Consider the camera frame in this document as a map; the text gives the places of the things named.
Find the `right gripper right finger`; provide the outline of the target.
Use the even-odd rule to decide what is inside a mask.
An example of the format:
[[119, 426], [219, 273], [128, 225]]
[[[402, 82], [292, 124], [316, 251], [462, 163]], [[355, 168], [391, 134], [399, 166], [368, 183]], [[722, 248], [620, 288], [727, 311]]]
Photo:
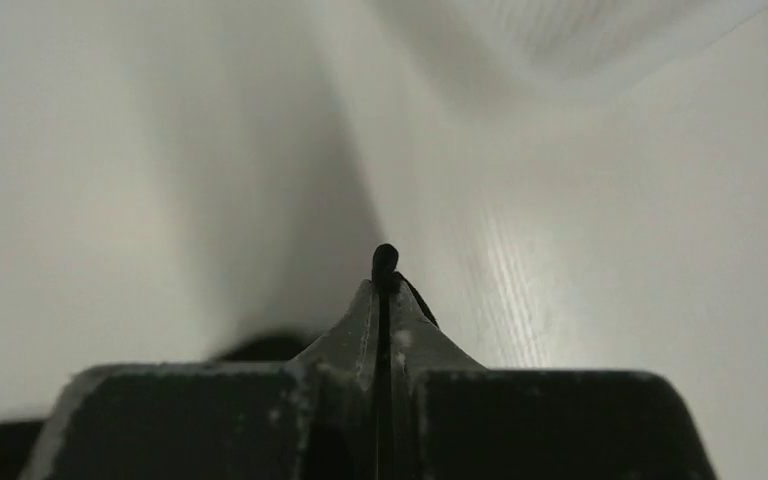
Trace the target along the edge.
[[712, 479], [682, 396], [639, 370], [490, 369], [389, 298], [396, 479]]

